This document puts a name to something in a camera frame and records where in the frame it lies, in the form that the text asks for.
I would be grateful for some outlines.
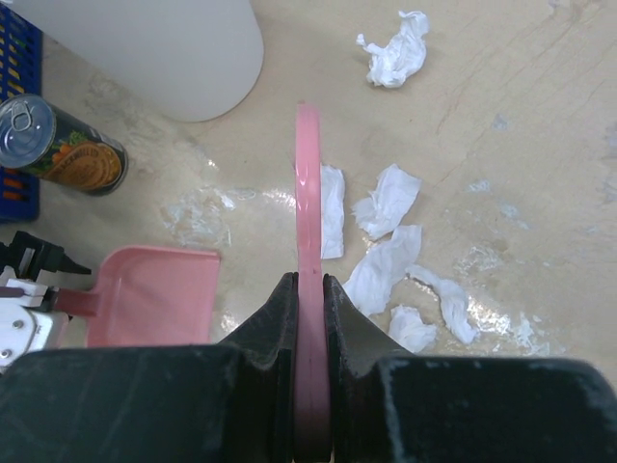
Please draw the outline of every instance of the paper towel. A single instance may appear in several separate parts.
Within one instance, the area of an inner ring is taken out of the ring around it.
[[[416,261],[422,243],[422,227],[398,227],[392,238],[372,247],[343,285],[354,306],[364,315],[386,309],[392,287],[406,275]]]
[[[375,86],[393,89],[422,68],[426,58],[426,44],[422,36],[429,30],[428,17],[422,12],[403,13],[401,28],[386,48],[375,43],[366,44],[364,34],[359,34],[356,44],[370,53],[371,59],[366,80]]]
[[[321,258],[342,258],[345,211],[345,178],[343,171],[321,166]]]
[[[358,226],[375,240],[392,232],[416,200],[422,181],[392,164],[379,174],[377,189],[370,198],[352,208]]]
[[[435,343],[437,326],[425,325],[417,309],[398,306],[391,313],[388,334],[411,353],[416,354]]]
[[[478,332],[467,320],[469,298],[465,290],[419,265],[409,265],[407,273],[410,278],[433,288],[438,295],[446,328],[463,344],[472,342]]]

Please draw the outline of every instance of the pink dustpan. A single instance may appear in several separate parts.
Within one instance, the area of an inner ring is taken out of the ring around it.
[[[88,347],[206,343],[220,263],[213,252],[120,248],[94,289],[61,289],[56,309],[88,318]]]

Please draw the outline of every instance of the dustpan handle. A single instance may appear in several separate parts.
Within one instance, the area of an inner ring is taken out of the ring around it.
[[[54,309],[73,316],[96,316],[97,298],[91,292],[60,289]]]

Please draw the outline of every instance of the can lid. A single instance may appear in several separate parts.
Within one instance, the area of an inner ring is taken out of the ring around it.
[[[17,95],[0,105],[0,165],[25,167],[49,148],[55,131],[54,113],[37,95]]]

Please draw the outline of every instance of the white robot part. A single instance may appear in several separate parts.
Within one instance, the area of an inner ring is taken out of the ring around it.
[[[22,355],[58,347],[68,326],[65,313],[32,310],[40,306],[47,286],[9,279],[7,287],[20,287],[25,294],[0,298],[0,373]]]

